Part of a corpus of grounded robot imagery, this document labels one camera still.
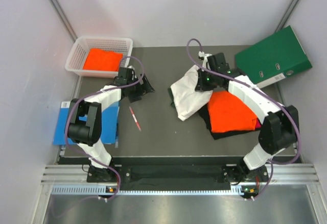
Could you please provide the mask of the white and green t shirt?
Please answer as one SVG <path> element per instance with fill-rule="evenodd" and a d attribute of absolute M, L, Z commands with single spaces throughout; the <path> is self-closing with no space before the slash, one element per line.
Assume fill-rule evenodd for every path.
<path fill-rule="evenodd" d="M 199 111 L 209 102 L 213 93 L 212 90 L 195 90 L 198 82 L 198 70 L 200 68 L 193 65 L 182 78 L 173 83 L 168 89 L 177 116 L 181 121 L 187 120 Z"/>

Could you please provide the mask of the magenta t shirt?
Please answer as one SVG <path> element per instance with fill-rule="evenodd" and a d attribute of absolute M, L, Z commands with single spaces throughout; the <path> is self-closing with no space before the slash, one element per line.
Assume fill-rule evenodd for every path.
<path fill-rule="evenodd" d="M 256 124 L 255 124 L 255 129 L 257 130 L 257 129 L 260 129 L 261 128 L 261 123 L 260 123 L 260 121 L 257 119 L 256 120 Z"/>

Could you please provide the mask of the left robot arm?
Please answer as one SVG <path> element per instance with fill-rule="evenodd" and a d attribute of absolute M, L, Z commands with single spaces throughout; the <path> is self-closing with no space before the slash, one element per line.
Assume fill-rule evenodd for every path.
<path fill-rule="evenodd" d="M 118 179 L 112 156 L 101 141 L 102 112 L 125 97 L 131 103 L 137 102 L 154 91 L 146 75 L 142 73 L 138 77 L 129 66 L 119 68 L 111 84 L 82 100 L 71 101 L 64 132 L 89 158 L 88 182 L 105 183 Z"/>

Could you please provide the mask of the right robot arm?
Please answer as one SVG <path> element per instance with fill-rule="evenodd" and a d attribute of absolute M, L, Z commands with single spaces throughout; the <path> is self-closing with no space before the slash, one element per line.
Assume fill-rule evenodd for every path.
<path fill-rule="evenodd" d="M 196 92 L 211 97 L 200 109 L 211 133 L 220 136 L 258 130 L 257 145 L 236 166 L 235 181 L 250 181 L 257 169 L 299 141 L 298 110 L 274 102 L 238 68 L 230 68 L 223 53 L 200 51 Z"/>

